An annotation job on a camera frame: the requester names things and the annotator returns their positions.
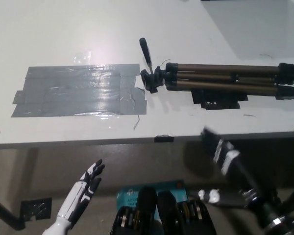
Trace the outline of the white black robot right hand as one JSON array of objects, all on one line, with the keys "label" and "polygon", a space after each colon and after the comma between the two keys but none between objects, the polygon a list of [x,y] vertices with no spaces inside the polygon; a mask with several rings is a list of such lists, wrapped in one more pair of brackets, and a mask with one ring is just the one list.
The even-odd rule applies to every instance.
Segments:
[{"label": "white black robot right hand", "polygon": [[256,178],[243,163],[243,155],[230,141],[208,128],[201,131],[201,143],[233,190],[209,190],[206,202],[219,207],[243,209],[259,199],[263,193]]}]

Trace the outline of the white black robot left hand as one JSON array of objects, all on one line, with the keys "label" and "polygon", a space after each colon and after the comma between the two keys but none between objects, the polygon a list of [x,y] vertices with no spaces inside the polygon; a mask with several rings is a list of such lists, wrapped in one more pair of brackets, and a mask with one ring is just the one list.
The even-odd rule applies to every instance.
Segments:
[{"label": "white black robot left hand", "polygon": [[101,178],[98,176],[104,168],[105,165],[100,159],[83,173],[68,193],[57,217],[66,219],[72,225],[79,220],[101,182]]}]

